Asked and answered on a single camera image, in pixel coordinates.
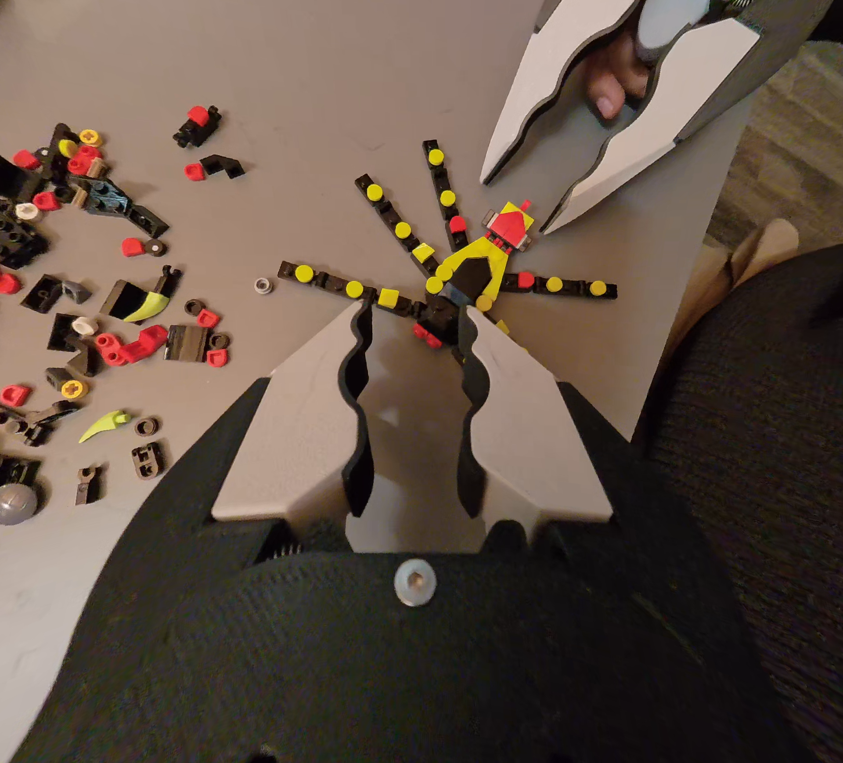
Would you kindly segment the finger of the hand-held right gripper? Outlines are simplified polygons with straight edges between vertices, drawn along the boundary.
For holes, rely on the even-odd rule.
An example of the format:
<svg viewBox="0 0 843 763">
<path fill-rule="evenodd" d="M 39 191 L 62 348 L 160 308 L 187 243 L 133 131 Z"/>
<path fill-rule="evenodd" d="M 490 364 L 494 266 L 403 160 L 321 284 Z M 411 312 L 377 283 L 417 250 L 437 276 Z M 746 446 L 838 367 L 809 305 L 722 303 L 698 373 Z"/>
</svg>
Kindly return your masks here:
<svg viewBox="0 0 843 763">
<path fill-rule="evenodd" d="M 659 61 L 636 118 L 601 147 L 595 166 L 572 185 L 541 232 L 573 222 L 672 151 L 684 127 L 759 39 L 735 18 L 683 31 Z"/>
<path fill-rule="evenodd" d="M 522 145 L 538 115 L 562 89 L 576 57 L 613 31 L 638 0 L 559 0 L 534 30 L 513 78 L 480 173 L 490 184 Z"/>
</svg>

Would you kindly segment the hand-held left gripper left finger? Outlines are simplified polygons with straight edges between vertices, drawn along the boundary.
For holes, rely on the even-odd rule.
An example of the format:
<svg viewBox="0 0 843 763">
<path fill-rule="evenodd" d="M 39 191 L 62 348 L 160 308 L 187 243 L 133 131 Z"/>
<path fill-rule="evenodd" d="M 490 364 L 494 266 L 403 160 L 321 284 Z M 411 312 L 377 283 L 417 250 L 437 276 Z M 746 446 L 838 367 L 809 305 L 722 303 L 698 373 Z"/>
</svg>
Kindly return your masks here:
<svg viewBox="0 0 843 763">
<path fill-rule="evenodd" d="M 216 521 L 360 517 L 374 488 L 367 420 L 370 303 L 353 304 L 270 374 L 221 490 Z"/>
</svg>

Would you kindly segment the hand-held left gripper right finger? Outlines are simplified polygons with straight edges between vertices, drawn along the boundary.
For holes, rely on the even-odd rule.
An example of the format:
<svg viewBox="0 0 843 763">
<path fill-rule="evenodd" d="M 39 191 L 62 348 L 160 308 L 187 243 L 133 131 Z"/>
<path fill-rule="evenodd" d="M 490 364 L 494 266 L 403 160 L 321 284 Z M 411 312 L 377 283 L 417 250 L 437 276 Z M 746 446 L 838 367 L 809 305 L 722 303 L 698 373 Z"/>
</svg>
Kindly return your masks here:
<svg viewBox="0 0 843 763">
<path fill-rule="evenodd" d="M 458 498 L 486 539 L 609 523 L 613 506 L 551 371 L 473 306 L 460 310 L 458 351 L 469 400 Z"/>
</svg>

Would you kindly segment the yellow black lego spider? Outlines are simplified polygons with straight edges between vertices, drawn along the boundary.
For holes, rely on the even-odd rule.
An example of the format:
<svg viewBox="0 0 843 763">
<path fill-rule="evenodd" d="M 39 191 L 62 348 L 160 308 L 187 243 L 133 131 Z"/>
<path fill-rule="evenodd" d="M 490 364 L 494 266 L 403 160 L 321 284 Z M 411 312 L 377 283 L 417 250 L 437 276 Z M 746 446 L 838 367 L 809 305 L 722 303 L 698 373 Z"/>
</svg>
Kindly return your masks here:
<svg viewBox="0 0 843 763">
<path fill-rule="evenodd" d="M 452 252 L 437 259 L 434 248 L 422 241 L 411 224 L 387 198 L 381 184 L 364 174 L 355 186 L 385 227 L 407 252 L 425 277 L 425 298 L 415 300 L 398 290 L 367 286 L 328 271 L 317 271 L 309 264 L 283 261 L 277 277 L 282 281 L 309 286 L 346 300 L 370 306 L 413 321 L 413 334 L 428 347 L 438 350 L 455 347 L 458 340 L 458 316 L 462 307 L 475 307 L 490 318 L 490 310 L 500 294 L 538 294 L 549 297 L 573 297 L 583 300 L 615 301 L 616 284 L 602 280 L 568 280 L 557 275 L 534 275 L 528 271 L 512 272 L 508 265 L 513 253 L 501 250 L 481 236 L 469 239 L 467 224 L 457 206 L 451 186 L 446 156 L 435 139 L 422 142 L 427 170 L 437 196 L 437 204 L 448 232 Z"/>
</svg>

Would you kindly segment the red yellow lego spider head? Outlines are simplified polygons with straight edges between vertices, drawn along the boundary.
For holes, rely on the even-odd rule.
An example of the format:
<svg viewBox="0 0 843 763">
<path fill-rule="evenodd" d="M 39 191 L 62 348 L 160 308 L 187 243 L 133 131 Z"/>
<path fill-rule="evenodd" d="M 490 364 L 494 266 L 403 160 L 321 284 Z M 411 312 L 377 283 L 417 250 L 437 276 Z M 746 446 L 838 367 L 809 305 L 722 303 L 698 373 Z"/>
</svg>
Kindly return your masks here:
<svg viewBox="0 0 843 763">
<path fill-rule="evenodd" d="M 499 212 L 490 210 L 482 221 L 486 238 L 508 253 L 524 252 L 531 244 L 531 207 L 532 202 L 525 199 L 519 206 L 508 202 Z"/>
</svg>

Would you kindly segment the pile of loose lego pieces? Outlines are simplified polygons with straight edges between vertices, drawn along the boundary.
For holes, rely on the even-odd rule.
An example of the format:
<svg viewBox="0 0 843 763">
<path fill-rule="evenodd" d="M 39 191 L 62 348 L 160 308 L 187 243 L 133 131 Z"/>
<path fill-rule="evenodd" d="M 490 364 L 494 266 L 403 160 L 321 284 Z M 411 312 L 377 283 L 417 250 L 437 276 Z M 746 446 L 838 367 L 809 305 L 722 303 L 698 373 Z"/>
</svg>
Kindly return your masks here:
<svg viewBox="0 0 843 763">
<path fill-rule="evenodd" d="M 24 270 L 50 249 L 50 241 L 35 226 L 37 220 L 43 213 L 65 206 L 93 216 L 129 221 L 139 228 L 145 239 L 127 238 L 121 243 L 121 252 L 127 258 L 161 258 L 167 252 L 168 246 L 160 237 L 167 233 L 169 225 L 111 180 L 101 145 L 95 130 L 77 133 L 65 123 L 57 123 L 47 145 L 22 149 L 11 161 L 2 157 L 2 295 L 16 295 L 22 283 L 14 272 Z M 202 301 L 194 299 L 184 305 L 186 314 L 195 318 L 194 325 L 144 326 L 163 313 L 182 276 L 182 270 L 165 264 L 153 288 L 125 280 L 114 284 L 99 315 L 141 326 L 137 339 L 130 343 L 102 331 L 93 318 L 56 314 L 47 348 L 72 353 L 73 357 L 65 367 L 47 368 L 45 378 L 61 399 L 46 410 L 26 410 L 29 386 L 2 386 L 2 429 L 27 447 L 43 446 L 60 420 L 82 408 L 79 400 L 89 389 L 86 380 L 97 376 L 100 368 L 134 364 L 160 349 L 164 350 L 165 359 L 206 362 L 215 368 L 227 364 L 229 336 L 213 332 L 219 317 Z M 82 305 L 92 294 L 79 282 L 44 274 L 24 295 L 20 306 L 48 315 L 62 297 Z M 163 471 L 163 459 L 155 441 L 133 450 L 132 458 L 140 478 L 153 478 Z M 2 485 L 20 483 L 36 489 L 37 512 L 45 500 L 38 478 L 40 465 L 36 459 L 2 454 Z M 100 498 L 100 472 L 97 465 L 79 471 L 76 505 L 94 503 Z"/>
</svg>

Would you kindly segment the clear round lego dome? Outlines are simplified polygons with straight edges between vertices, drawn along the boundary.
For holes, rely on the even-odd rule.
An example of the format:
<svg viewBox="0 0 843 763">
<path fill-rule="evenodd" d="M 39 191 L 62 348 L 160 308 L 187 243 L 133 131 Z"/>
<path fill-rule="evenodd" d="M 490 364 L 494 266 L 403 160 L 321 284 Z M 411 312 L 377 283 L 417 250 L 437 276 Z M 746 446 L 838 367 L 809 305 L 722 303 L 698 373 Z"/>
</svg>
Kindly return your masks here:
<svg viewBox="0 0 843 763">
<path fill-rule="evenodd" d="M 33 487 L 20 483 L 1 485 L 1 525 L 22 524 L 32 518 L 39 507 L 39 496 Z"/>
</svg>

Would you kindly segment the black red lego claw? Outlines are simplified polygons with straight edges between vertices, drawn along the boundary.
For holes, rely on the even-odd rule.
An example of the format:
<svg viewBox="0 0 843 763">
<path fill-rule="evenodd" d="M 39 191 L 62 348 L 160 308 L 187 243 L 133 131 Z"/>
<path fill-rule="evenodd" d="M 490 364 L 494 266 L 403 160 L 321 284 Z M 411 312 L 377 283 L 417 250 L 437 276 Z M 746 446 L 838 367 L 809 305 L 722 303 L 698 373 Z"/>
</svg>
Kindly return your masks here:
<svg viewBox="0 0 843 763">
<path fill-rule="evenodd" d="M 205 156 L 197 162 L 185 165 L 183 171 L 185 177 L 192 182 L 200 182 L 216 174 L 225 174 L 227 178 L 235 179 L 246 173 L 239 160 L 223 155 Z"/>
</svg>

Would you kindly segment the black red lego clip assembly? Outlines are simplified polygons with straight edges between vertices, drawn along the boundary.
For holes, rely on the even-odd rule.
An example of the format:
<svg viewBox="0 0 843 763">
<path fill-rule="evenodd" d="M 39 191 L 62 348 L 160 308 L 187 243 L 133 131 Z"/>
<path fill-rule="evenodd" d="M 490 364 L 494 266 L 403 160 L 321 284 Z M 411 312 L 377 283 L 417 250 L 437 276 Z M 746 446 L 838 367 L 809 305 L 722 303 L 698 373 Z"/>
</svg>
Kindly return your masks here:
<svg viewBox="0 0 843 763">
<path fill-rule="evenodd" d="M 200 147 L 212 136 L 222 121 L 222 115 L 215 105 L 195 105 L 187 113 L 187 119 L 174 133 L 177 146 Z"/>
</svg>

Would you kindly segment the person's right hand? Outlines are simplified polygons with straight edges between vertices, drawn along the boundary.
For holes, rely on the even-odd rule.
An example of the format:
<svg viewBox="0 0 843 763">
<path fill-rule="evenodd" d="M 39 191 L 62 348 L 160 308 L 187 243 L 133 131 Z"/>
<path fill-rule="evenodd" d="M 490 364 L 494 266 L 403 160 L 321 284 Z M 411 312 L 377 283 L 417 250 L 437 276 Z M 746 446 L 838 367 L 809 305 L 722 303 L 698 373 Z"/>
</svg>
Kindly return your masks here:
<svg viewBox="0 0 843 763">
<path fill-rule="evenodd" d="M 627 97 L 642 98 L 651 68 L 638 57 L 634 33 L 624 31 L 586 58 L 585 88 L 605 120 L 617 118 Z"/>
</svg>

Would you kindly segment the tan trousers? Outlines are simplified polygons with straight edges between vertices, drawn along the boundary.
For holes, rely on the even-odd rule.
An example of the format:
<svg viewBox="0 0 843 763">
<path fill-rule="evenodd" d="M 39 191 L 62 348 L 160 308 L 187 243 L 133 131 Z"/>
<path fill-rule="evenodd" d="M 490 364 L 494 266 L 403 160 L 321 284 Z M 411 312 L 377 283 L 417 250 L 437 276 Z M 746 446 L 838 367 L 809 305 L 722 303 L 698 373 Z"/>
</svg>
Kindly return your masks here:
<svg viewBox="0 0 843 763">
<path fill-rule="evenodd" d="M 690 330 L 733 289 L 795 257 L 799 246 L 798 230 L 782 218 L 752 230 L 737 248 L 704 244 L 670 329 L 659 369 L 667 365 Z"/>
</svg>

